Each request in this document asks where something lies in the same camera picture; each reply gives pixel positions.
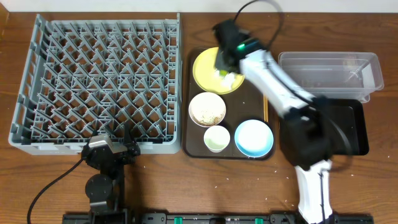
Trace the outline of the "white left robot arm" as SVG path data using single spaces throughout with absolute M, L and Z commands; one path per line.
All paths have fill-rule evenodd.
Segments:
M 89 178 L 85 193 L 94 218 L 124 211 L 124 167 L 135 163 L 141 149 L 131 136 L 130 125 L 125 125 L 121 144 L 112 142 L 107 134 L 94 132 L 83 147 L 81 158 L 99 171 Z

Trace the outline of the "pale green cup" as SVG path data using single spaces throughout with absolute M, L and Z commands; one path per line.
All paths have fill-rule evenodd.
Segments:
M 223 126 L 212 126 L 205 131 L 203 141 L 211 152 L 219 153 L 228 146 L 230 133 Z

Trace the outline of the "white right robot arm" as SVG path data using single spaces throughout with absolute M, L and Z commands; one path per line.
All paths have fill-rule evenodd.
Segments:
M 219 47 L 215 67 L 243 75 L 267 97 L 280 118 L 280 148 L 297 174 L 302 221 L 333 223 L 331 158 L 338 147 L 348 154 L 352 147 L 330 116 L 329 98 L 317 97 L 299 86 L 275 61 L 269 45 L 251 37 L 234 20 L 220 22 L 212 30 Z

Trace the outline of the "light blue bowl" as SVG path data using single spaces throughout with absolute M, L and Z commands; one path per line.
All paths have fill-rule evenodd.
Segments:
M 258 158 L 271 152 L 274 145 L 274 135 L 265 122 L 249 119 L 236 128 L 234 141 L 236 147 L 245 156 Z

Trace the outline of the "food wrapper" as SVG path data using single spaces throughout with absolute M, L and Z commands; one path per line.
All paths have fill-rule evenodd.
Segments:
M 225 70 L 215 70 L 215 78 L 223 88 L 232 89 L 236 74 Z

